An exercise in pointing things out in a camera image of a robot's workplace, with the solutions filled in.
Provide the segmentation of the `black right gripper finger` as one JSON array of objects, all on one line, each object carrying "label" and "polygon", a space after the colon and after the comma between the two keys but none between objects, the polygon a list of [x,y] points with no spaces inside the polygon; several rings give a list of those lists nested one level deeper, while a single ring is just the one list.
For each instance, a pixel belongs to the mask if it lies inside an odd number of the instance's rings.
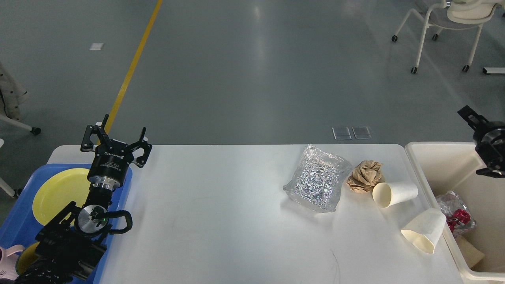
[{"label": "black right gripper finger", "polygon": [[467,122],[473,131],[484,131],[489,128],[489,121],[484,116],[477,114],[468,105],[458,110],[458,115]]},{"label": "black right gripper finger", "polygon": [[496,169],[482,168],[476,170],[478,176],[488,176],[491,178],[505,178],[505,168],[500,167]]}]

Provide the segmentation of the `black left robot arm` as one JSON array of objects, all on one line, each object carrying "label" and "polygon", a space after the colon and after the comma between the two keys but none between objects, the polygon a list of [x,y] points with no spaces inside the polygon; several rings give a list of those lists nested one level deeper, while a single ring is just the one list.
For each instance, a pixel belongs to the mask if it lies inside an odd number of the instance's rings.
[{"label": "black left robot arm", "polygon": [[145,127],[134,143],[112,140],[105,130],[108,118],[106,114],[100,124],[88,125],[81,142],[81,152],[94,153],[86,201],[81,206],[70,201],[39,231],[37,259],[19,273],[15,284],[67,284],[74,277],[87,280],[106,253],[104,239],[132,229],[130,212],[109,207],[130,165],[144,167],[153,146]]}]

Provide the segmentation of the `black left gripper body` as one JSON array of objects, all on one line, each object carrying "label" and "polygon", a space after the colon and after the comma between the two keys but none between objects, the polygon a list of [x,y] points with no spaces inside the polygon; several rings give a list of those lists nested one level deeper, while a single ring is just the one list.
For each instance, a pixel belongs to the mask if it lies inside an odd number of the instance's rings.
[{"label": "black left gripper body", "polygon": [[87,180],[94,187],[114,191],[124,185],[128,167],[133,162],[133,154],[120,151],[114,153],[106,150],[95,150]]}]

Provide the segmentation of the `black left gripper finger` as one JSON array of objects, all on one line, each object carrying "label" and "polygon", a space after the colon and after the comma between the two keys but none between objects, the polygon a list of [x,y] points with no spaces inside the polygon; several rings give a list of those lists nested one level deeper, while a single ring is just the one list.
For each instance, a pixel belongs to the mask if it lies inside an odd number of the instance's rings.
[{"label": "black left gripper finger", "polygon": [[[122,152],[123,144],[113,141],[105,131],[109,115],[106,114],[101,124],[88,125],[81,142],[81,152]],[[96,135],[100,144],[95,145],[91,141],[91,136]]]},{"label": "black left gripper finger", "polygon": [[[142,128],[139,140],[132,144],[127,144],[120,150],[120,155],[123,156],[123,160],[125,160],[127,164],[132,163],[137,165],[137,167],[144,167],[146,165],[150,152],[153,149],[153,145],[150,144],[146,138],[146,130],[146,127]],[[143,153],[135,158],[133,153],[139,149],[142,149]]]}]

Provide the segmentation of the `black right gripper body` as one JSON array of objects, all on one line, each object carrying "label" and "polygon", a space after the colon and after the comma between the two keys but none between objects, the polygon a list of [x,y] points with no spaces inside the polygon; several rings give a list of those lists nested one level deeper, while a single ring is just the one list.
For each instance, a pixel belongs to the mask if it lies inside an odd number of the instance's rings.
[{"label": "black right gripper body", "polygon": [[489,170],[503,170],[505,162],[505,128],[481,125],[473,135],[475,151]]}]

